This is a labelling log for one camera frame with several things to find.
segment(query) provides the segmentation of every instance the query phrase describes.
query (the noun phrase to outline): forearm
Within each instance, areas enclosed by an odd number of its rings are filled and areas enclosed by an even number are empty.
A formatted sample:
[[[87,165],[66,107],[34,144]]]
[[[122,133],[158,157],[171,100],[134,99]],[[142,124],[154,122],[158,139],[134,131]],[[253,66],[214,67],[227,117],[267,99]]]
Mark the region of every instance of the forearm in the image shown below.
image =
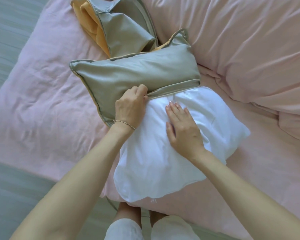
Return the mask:
[[[115,124],[36,205],[14,239],[74,239],[96,204],[121,146],[129,136],[126,125]]]
[[[268,195],[247,183],[212,153],[194,163],[216,187],[254,239],[300,239],[300,220]]]

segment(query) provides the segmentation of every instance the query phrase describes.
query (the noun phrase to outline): person's left hand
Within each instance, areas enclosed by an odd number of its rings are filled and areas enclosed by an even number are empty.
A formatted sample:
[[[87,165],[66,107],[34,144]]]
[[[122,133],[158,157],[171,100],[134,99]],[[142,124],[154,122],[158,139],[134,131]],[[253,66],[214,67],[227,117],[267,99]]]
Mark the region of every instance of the person's left hand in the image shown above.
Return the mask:
[[[147,92],[148,88],[143,84],[139,87],[128,89],[115,102],[115,119],[124,121],[137,128],[146,113]]]

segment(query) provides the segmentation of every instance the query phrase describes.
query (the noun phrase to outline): green fabric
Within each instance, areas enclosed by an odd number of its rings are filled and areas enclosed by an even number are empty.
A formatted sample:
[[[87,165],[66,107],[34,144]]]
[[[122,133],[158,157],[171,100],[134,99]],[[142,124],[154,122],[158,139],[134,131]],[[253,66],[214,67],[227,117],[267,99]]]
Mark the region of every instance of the green fabric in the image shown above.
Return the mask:
[[[69,66],[79,76],[108,125],[115,119],[115,102],[133,86],[144,84],[151,98],[172,94],[200,85],[200,73],[187,32],[176,32],[163,48],[110,58],[74,60]]]
[[[158,47],[150,15],[141,0],[89,0],[99,18],[110,57]]]

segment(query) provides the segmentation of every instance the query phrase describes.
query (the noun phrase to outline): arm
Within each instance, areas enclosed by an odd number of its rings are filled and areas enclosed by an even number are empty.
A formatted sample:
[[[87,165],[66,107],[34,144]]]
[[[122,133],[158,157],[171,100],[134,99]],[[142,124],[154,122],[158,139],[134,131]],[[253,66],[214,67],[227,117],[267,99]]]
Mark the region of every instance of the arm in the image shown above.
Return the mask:
[[[200,169],[254,239],[300,239],[300,219],[247,183],[204,148],[187,108],[169,103],[167,135],[172,147]]]
[[[145,114],[147,87],[116,101],[116,120],[138,127]],[[96,204],[120,148],[133,129],[116,122],[106,136],[44,196],[11,239],[75,239]]]

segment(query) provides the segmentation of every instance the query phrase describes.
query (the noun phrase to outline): person's left arm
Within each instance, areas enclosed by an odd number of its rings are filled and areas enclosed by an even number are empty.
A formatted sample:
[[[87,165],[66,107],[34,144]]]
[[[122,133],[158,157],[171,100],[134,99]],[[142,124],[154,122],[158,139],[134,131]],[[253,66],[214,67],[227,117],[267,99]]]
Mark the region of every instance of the person's left arm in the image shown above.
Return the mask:
[[[116,101],[116,120],[138,127],[145,114],[147,87],[140,85]],[[115,157],[133,129],[122,122],[44,196],[12,235],[12,240],[75,239],[96,204]]]

